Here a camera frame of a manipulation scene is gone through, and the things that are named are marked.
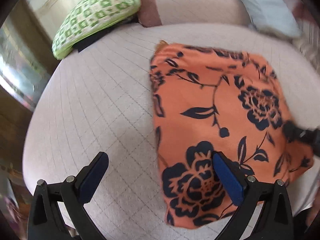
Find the orange floral garment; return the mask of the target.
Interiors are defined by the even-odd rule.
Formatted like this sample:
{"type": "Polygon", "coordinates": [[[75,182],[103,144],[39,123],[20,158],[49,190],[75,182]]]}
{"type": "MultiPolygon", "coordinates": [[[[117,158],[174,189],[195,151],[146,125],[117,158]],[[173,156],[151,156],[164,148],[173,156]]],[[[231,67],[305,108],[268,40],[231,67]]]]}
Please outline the orange floral garment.
{"type": "Polygon", "coordinates": [[[196,229],[234,213],[213,168],[219,152],[267,183],[289,185],[312,167],[311,147],[283,135],[292,115],[261,55],[161,42],[149,77],[168,224],[196,229]]]}

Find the striped floral cushion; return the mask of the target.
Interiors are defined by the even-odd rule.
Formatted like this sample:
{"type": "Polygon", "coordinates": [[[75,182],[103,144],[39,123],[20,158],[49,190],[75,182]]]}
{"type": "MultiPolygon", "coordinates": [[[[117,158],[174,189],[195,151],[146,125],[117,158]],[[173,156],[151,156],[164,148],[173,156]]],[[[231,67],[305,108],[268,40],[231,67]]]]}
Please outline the striped floral cushion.
{"type": "Polygon", "coordinates": [[[297,23],[302,35],[292,40],[292,44],[319,73],[319,26],[304,19],[297,19],[297,23]]]}

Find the light blue pillow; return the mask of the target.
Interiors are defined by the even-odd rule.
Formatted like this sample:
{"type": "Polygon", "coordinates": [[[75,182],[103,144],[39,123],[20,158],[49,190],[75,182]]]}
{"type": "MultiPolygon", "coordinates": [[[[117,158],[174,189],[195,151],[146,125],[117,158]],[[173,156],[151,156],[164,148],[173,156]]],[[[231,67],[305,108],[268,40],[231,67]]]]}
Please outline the light blue pillow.
{"type": "Polygon", "coordinates": [[[302,33],[283,0],[241,0],[253,27],[264,34],[290,40],[302,33]]]}

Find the dark wooden glass door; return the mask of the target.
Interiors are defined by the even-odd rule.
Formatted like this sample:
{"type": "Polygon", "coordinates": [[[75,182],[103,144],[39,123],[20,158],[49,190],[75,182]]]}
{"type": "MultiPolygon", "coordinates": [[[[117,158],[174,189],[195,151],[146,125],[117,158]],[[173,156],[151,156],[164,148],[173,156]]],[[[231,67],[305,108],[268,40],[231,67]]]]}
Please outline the dark wooden glass door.
{"type": "Polygon", "coordinates": [[[21,171],[35,107],[59,61],[27,0],[1,25],[1,165],[21,171]]]}

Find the pink bolster cushion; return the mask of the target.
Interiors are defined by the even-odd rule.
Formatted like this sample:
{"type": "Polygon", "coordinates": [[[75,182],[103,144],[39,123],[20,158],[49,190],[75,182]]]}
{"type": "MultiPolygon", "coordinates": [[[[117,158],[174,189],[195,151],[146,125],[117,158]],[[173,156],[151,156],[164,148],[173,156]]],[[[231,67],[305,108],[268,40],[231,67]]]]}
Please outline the pink bolster cushion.
{"type": "Polygon", "coordinates": [[[144,27],[181,23],[251,23],[240,0],[140,0],[138,22],[144,27]]]}

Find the black cloth under pillow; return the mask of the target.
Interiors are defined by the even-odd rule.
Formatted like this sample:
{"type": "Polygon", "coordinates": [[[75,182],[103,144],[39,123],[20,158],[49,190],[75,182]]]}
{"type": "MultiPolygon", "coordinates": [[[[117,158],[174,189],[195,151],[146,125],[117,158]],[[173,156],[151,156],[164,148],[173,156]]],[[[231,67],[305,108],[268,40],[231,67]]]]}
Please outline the black cloth under pillow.
{"type": "Polygon", "coordinates": [[[136,23],[138,22],[138,18],[136,15],[130,16],[129,18],[122,20],[115,25],[112,25],[110,27],[107,27],[105,29],[102,29],[100,31],[97,31],[96,33],[84,38],[83,40],[76,42],[72,48],[74,50],[77,50],[79,53],[92,45],[93,43],[97,42],[101,38],[103,38],[105,35],[109,34],[110,32],[114,31],[115,29],[121,27],[124,24],[130,24],[130,23],[136,23]]]}

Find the green white patterned pillow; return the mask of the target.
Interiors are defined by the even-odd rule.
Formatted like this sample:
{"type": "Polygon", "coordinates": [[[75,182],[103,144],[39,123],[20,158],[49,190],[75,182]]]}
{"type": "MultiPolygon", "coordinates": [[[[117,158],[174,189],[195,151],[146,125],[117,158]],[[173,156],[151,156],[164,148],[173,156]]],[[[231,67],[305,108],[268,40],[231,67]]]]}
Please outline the green white patterned pillow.
{"type": "Polygon", "coordinates": [[[53,56],[64,59],[81,40],[133,16],[141,0],[81,0],[66,16],[54,36],[53,56]]]}

